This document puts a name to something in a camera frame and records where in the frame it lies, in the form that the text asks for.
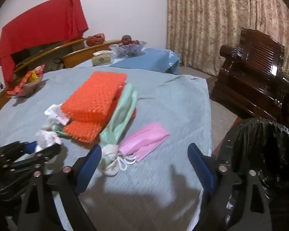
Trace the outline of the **blue table cover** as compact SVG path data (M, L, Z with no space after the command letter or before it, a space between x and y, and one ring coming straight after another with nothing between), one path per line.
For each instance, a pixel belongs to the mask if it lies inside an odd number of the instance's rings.
M179 55L169 49L145 48L139 56L126 59L114 58L112 64L95 67L142 69L178 75L179 61Z

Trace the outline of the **pink face mask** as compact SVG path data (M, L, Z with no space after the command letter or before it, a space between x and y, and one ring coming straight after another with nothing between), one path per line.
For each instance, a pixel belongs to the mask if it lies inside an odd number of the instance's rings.
M123 157L131 155L136 162L142 161L170 136L159 123L153 122L125 137L119 144Z

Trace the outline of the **grey table cloth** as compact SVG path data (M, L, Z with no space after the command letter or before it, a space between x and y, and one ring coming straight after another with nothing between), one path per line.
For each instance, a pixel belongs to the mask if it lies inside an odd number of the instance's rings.
M211 110L207 83L189 75L112 67L75 67L44 75L42 88L0 111L0 146L36 140L53 104L61 104L95 71L125 73L137 91L136 117L119 151L136 162L117 175L96 171L79 199L97 230L192 230L202 186L188 160L195 143L210 155Z

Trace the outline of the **black lined trash bin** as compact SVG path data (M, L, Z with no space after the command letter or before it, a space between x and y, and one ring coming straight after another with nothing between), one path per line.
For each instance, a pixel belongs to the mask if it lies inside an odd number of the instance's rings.
M238 230L289 230L289 128L263 118L229 130L218 161L241 176L231 194L229 225Z

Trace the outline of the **wooden tv cabinet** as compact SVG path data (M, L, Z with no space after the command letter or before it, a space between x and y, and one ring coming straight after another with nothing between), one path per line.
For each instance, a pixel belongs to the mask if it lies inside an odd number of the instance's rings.
M120 40L109 40L95 46L86 46L87 40L89 40L89 38L81 38L68 43L59 42L53 44L16 64L13 71L13 84L19 84L27 71L40 64L45 65L46 72L62 68L73 68L91 59L93 53L108 50L110 45L120 43Z

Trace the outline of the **snack bowl with packets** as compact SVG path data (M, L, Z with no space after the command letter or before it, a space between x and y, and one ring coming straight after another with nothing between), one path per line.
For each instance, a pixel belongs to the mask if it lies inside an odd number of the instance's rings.
M42 82L44 68L45 64L42 64L35 69L28 71L13 90L7 91L7 96L11 98L31 96Z

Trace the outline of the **green rubber glove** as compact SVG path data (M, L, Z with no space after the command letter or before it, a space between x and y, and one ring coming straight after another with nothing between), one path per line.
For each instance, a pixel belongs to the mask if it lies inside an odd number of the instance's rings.
M67 137L70 135L64 131L64 127L70 123L70 119L61 111L62 104L53 104L45 112L47 116L41 129L45 131L55 132L59 137Z
M119 170L125 170L126 164L120 165L119 141L136 109L137 91L128 83L124 86L114 112L104 130L99 134L102 158L99 171L106 176L115 176Z

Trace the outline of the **orange red bag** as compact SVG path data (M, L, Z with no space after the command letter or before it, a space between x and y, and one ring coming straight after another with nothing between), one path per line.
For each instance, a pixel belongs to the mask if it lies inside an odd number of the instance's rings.
M103 33L99 33L99 34L87 37L86 44L87 46L91 47L91 46L103 44L104 41L105 41L105 35Z

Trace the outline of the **glass fruit bowl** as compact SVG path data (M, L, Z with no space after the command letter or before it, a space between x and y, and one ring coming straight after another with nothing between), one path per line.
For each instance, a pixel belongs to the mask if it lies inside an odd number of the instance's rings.
M112 44L109 48L114 52L118 58L136 57L142 54L143 48L146 46L145 41L140 41L139 44Z

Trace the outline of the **red apples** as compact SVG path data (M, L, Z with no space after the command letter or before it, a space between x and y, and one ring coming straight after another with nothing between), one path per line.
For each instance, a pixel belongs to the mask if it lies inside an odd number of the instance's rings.
M138 40L132 40L130 35L124 35L121 39L120 46L127 46L127 45L140 45Z

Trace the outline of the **beige patterned curtain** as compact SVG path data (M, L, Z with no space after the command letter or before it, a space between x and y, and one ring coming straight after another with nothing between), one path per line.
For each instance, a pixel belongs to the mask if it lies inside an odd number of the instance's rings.
M285 47L289 69L289 8L283 0L167 0L167 48L185 66L217 75L222 45L237 46L242 28L259 30Z

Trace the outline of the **orange foam net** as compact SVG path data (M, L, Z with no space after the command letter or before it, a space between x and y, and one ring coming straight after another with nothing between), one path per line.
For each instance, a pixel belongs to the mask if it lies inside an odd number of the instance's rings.
M104 119L125 73L95 71L61 106L61 111L74 121L93 122Z
M108 124L109 120L111 119L111 116L114 112L114 109L118 103L120 94L124 88L126 83L123 83L117 90L117 94L115 95L115 98L113 99L113 102L111 104L111 107L108 111L107 116L102 119L101 121L93 121L93 122L82 122L82 121L74 121L72 119L71 122L64 127L64 131L69 134L72 138L77 139L84 143L93 143L93 141L99 137L99 134L104 130L106 125Z

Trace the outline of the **white tissue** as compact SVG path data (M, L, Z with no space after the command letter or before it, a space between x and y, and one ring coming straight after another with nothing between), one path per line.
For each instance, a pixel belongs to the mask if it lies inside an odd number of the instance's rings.
M62 144L60 137L54 131L40 130L36 133L35 152L42 151L54 144Z

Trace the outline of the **beige tissue box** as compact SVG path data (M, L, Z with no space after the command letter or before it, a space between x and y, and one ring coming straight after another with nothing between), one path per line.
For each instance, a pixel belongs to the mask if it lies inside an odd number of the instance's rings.
M100 66L100 65L109 65L113 62L113 53L111 51L98 51L92 54L92 65Z

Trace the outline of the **red cloth cover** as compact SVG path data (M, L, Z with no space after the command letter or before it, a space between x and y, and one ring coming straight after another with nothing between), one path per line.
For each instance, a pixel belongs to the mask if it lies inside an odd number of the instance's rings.
M0 66L6 87L12 87L13 54L44 44L79 39L88 28L80 0L49 0L10 21L2 28L0 37Z

